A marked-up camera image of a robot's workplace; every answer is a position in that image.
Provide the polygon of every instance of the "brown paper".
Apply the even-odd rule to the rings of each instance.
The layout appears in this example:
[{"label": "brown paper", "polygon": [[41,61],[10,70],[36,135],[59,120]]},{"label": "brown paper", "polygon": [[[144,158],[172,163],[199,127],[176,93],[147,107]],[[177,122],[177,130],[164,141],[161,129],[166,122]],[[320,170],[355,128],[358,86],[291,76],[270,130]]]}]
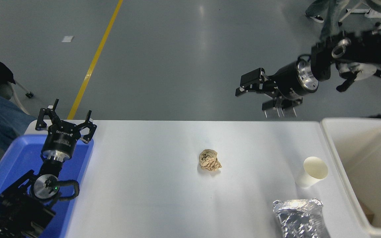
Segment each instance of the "brown paper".
[{"label": "brown paper", "polygon": [[221,164],[217,159],[217,152],[212,149],[204,149],[199,155],[199,164],[202,169],[216,171],[221,168]]}]

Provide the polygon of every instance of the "aluminum foil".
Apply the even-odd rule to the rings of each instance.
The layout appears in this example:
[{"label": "aluminum foil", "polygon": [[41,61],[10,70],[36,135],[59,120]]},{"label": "aluminum foil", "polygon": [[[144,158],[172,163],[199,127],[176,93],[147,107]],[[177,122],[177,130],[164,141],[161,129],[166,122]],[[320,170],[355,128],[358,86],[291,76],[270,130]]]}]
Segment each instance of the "aluminum foil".
[{"label": "aluminum foil", "polygon": [[283,238],[330,238],[322,217],[323,203],[319,199],[276,200],[273,204]]}]

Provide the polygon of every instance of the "robotic arm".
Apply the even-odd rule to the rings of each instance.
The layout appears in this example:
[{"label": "robotic arm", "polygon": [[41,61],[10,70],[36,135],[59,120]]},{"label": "robotic arm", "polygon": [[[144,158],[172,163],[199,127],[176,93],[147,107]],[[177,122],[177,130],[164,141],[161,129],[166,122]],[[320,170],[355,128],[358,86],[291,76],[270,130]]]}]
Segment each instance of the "robotic arm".
[{"label": "robotic arm", "polygon": [[293,110],[302,104],[302,96],[316,92],[319,81],[330,78],[330,66],[336,65],[345,81],[337,86],[346,91],[355,81],[372,75],[381,78],[381,31],[361,34],[341,32],[311,49],[310,55],[301,55],[273,75],[258,68],[242,75],[235,96],[246,92],[266,94],[272,99],[262,109]]},{"label": "robotic arm", "polygon": [[[77,140],[89,143],[97,126],[91,121],[91,111],[79,125],[60,120],[55,112],[58,101],[52,108],[41,108],[36,122],[36,130],[48,130],[39,173],[35,175],[29,170],[0,194],[0,238],[39,237],[56,215],[53,205],[79,195],[77,181],[59,181],[58,177],[63,163],[72,157]],[[45,116],[52,121],[49,127],[44,122]],[[84,128],[89,128],[89,133],[82,136],[80,131]],[[74,194],[62,196],[59,192],[62,186],[73,186]]]}]

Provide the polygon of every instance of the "jeans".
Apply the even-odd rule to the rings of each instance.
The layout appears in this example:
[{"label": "jeans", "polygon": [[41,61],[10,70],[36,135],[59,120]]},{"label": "jeans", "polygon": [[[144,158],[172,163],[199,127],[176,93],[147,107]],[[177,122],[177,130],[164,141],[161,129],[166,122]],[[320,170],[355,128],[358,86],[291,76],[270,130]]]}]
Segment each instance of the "jeans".
[{"label": "jeans", "polygon": [[349,0],[316,0],[308,7],[305,14],[309,17],[323,15],[328,8],[327,16],[324,19],[324,26],[321,30],[320,40],[325,40],[329,36],[339,33],[339,15],[346,7]]},{"label": "jeans", "polygon": [[11,101],[0,96],[0,148],[6,150],[11,142],[22,135],[35,120]]}]

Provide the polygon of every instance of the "black cable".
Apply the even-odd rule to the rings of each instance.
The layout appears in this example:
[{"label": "black cable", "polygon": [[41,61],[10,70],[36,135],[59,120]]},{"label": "black cable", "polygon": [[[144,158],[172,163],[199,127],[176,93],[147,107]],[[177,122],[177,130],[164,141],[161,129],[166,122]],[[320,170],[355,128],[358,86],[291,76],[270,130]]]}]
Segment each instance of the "black cable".
[{"label": "black cable", "polygon": [[308,60],[307,60],[308,62],[311,60],[311,55],[310,54],[302,54],[302,55],[298,56],[298,60],[300,60],[304,56],[308,56]]},{"label": "black cable", "polygon": [[79,192],[80,192],[80,188],[79,188],[79,182],[77,182],[76,180],[73,180],[73,179],[70,179],[70,180],[66,180],[66,181],[56,181],[56,182],[52,182],[50,184],[51,187],[57,187],[57,186],[60,186],[60,187],[64,187],[64,186],[73,186],[74,188],[74,193],[72,196],[62,196],[59,198],[59,201],[69,201],[69,200],[72,200],[74,199],[75,197],[79,196]]}]

